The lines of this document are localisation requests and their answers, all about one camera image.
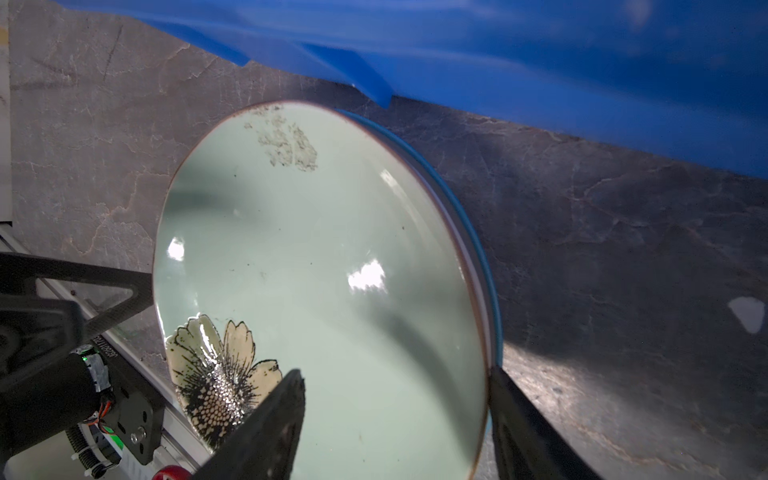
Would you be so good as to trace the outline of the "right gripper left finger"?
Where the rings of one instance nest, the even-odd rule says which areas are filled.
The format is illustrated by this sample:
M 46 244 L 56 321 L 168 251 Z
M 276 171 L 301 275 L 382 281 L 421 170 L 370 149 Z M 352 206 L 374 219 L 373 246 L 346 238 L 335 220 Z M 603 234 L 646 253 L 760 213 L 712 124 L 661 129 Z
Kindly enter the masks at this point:
M 288 479 L 305 409 L 305 380 L 293 369 L 191 479 Z

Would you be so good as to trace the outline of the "green floral plate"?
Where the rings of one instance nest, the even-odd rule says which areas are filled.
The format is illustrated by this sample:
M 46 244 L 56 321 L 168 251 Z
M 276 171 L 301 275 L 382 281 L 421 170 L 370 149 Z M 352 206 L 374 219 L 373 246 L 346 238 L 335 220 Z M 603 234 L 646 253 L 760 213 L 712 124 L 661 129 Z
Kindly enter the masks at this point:
M 302 101 L 236 111 L 173 176 L 152 268 L 184 416 L 217 452 L 305 380 L 295 479 L 470 479 L 489 422 L 488 310 L 408 161 Z

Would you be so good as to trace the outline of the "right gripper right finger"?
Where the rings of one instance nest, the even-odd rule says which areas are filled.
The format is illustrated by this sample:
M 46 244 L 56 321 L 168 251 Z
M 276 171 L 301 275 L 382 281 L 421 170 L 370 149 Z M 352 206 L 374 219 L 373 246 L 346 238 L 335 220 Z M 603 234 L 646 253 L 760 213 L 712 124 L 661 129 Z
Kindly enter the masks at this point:
M 489 410 L 501 479 L 601 479 L 499 366 L 490 369 Z

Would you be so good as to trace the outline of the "white watermelon plate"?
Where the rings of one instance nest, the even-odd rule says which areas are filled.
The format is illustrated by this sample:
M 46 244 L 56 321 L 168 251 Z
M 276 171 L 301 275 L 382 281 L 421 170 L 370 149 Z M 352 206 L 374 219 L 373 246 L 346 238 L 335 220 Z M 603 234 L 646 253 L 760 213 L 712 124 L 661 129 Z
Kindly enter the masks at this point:
M 418 171 L 419 175 L 435 192 L 441 205 L 446 208 L 453 225 L 462 239 L 463 245 L 468 249 L 472 266 L 477 273 L 480 287 L 483 291 L 483 302 L 488 310 L 488 319 L 484 321 L 484 328 L 490 346 L 490 364 L 501 366 L 503 364 L 504 343 L 497 289 L 480 238 L 460 201 L 438 171 L 407 142 L 372 120 L 341 109 L 338 109 L 338 112 L 356 121 L 390 147 L 393 147 L 399 155 L 403 156 Z

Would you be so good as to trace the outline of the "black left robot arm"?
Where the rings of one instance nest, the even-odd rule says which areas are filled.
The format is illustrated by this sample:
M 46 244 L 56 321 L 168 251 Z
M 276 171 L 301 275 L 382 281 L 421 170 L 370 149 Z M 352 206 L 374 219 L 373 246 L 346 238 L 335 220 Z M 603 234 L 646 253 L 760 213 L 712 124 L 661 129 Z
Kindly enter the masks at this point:
M 58 280 L 128 291 L 88 318 L 74 300 L 45 298 Z M 105 339 L 152 306 L 147 273 L 4 252 L 1 255 L 1 460 L 65 433 L 87 475 L 125 457 L 151 464 L 165 400 Z

